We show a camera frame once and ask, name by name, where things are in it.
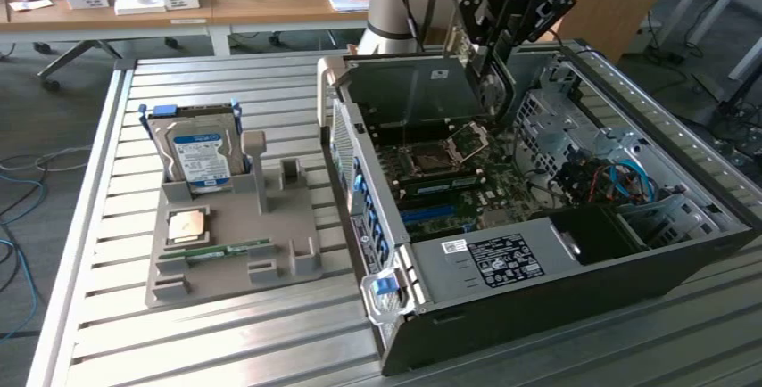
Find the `CPU chip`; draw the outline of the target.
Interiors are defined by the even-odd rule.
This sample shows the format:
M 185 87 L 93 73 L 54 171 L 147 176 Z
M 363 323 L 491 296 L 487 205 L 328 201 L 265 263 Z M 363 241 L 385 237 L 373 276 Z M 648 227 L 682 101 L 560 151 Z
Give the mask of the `CPU chip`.
M 176 211 L 168 219 L 167 245 L 205 243 L 205 214 L 201 210 Z

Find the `metal socket cover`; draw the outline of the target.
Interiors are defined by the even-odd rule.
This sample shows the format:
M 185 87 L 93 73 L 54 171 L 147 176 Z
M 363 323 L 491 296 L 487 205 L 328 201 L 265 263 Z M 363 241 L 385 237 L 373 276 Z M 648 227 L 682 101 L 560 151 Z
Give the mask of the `metal socket cover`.
M 458 163 L 463 163 L 490 145 L 487 131 L 475 121 L 466 124 L 446 142 L 447 152 Z

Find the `green motherboard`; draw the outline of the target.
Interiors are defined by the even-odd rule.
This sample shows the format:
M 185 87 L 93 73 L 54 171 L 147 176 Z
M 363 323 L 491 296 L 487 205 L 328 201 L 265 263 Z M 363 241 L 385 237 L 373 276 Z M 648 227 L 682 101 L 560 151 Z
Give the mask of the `green motherboard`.
M 447 149 L 447 138 L 471 121 L 486 129 L 490 145 L 463 163 L 458 163 L 454 171 L 411 176 L 403 159 L 404 149 L 412 144 L 428 142 L 439 142 Z M 552 191 L 548 185 L 532 182 L 547 176 L 546 171 L 518 166 L 514 157 L 518 150 L 514 136 L 510 133 L 492 133 L 483 120 L 444 119 L 415 127 L 383 128 L 373 131 L 371 137 L 399 212 L 443 204 L 452 204 L 456 207 L 456 212 L 450 217 L 415 224 L 403 223 L 413 243 L 482 230 L 480 214 L 486 210 L 508 210 L 514 223 L 518 223 L 528 220 L 543 210 L 563 206 L 564 198 L 560 192 Z M 471 189 L 444 193 L 416 197 L 400 196 L 400 188 L 407 184 L 464 176 L 479 176 L 482 184 Z

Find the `grey power supply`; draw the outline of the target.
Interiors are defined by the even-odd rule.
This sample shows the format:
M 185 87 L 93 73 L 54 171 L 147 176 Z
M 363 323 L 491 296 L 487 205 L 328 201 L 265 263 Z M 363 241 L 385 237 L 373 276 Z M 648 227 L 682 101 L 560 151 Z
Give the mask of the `grey power supply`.
M 555 280 L 580 268 L 548 218 L 412 244 L 413 271 L 438 307 Z

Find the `blue case latch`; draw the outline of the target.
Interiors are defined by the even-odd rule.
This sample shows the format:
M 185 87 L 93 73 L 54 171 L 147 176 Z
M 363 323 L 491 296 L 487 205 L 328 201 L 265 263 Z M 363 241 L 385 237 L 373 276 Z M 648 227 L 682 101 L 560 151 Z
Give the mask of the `blue case latch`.
M 369 288 L 376 296 L 397 293 L 400 286 L 395 274 L 387 274 L 373 279 L 369 283 Z

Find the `green graphics card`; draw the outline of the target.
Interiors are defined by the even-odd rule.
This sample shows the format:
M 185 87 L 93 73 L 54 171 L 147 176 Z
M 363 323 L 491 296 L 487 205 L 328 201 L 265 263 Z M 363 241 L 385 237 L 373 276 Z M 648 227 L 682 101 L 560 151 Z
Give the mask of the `green graphics card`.
M 451 24 L 443 49 L 444 55 L 463 66 L 484 115 L 496 128 L 504 124 L 515 98 L 515 79 L 507 66 L 512 47 L 506 42 L 506 34 L 502 34 L 492 48 L 474 45 L 463 26 Z

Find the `grey parts rack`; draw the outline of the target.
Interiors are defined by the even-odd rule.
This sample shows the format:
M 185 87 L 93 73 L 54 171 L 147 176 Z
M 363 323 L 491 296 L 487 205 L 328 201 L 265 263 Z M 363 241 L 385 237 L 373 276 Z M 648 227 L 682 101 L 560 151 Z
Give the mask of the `grey parts rack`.
M 265 135 L 247 131 L 241 150 L 249 172 L 231 179 L 231 186 L 193 194 L 184 182 L 163 182 L 156 213 L 145 304 L 151 308 L 195 304 L 248 292 L 305 283 L 323 277 L 304 169 L 284 159 L 273 169 L 261 166 Z M 205 214 L 205 243 L 167 245 L 168 219 L 173 212 L 201 210 Z M 171 251 L 271 239 L 239 255 L 215 259 L 159 259 Z

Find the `green RAM stick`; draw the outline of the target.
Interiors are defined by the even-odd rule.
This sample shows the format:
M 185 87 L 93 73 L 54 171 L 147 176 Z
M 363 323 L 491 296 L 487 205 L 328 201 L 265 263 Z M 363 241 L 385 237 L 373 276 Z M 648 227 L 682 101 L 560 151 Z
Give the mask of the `green RAM stick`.
M 428 194 L 440 194 L 462 189 L 471 189 L 471 187 L 480 184 L 482 178 L 479 176 L 436 178 L 404 185 L 400 188 L 400 196 L 416 197 Z
M 261 244 L 271 244 L 271 239 L 259 239 L 251 243 L 236 245 L 216 245 L 201 248 L 195 248 L 184 251 L 171 251 L 159 256 L 159 259 L 188 258 L 188 259 L 215 259 L 224 258 L 225 256 L 239 255 Z

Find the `open black PC case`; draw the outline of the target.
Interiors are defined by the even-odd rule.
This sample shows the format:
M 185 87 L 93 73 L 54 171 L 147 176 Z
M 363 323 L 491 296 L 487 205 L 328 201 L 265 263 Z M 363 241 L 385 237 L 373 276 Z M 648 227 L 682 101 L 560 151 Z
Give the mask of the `open black PC case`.
M 343 54 L 319 63 L 325 164 L 384 375 L 655 299 L 762 238 L 762 189 L 599 54 L 523 45 L 507 66 L 515 98 L 496 128 L 454 57 Z M 371 135 L 444 119 L 510 133 L 518 166 L 546 171 L 532 182 L 564 203 L 528 220 L 551 220 L 580 268 L 438 307 Z M 387 274 L 399 292 L 376 296 L 369 283 Z

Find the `CPU socket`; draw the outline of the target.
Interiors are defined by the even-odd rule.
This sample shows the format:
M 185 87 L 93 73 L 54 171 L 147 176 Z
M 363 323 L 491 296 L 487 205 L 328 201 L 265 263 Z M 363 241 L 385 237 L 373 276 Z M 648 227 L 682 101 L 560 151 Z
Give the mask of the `CPU socket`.
M 439 142 L 409 145 L 404 149 L 403 159 L 411 176 L 443 174 L 458 168 L 458 163 Z

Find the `hard disk with blue rails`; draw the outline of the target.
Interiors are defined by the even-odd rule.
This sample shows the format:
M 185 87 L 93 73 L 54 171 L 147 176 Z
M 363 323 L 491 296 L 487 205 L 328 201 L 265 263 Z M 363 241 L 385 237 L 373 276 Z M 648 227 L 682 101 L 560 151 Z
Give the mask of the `hard disk with blue rails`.
M 223 190 L 233 176 L 249 172 L 240 140 L 241 109 L 235 100 L 185 107 L 141 104 L 137 112 L 167 182 L 184 182 L 193 194 L 205 194 Z

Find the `blue expansion slot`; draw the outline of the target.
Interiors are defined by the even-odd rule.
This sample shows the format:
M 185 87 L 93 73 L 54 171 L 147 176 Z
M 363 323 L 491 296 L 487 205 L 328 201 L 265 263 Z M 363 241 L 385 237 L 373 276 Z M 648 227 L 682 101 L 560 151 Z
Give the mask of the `blue expansion slot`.
M 404 210 L 400 212 L 404 224 L 427 222 L 435 218 L 446 218 L 455 214 L 456 207 L 452 204 L 436 205 L 425 208 Z

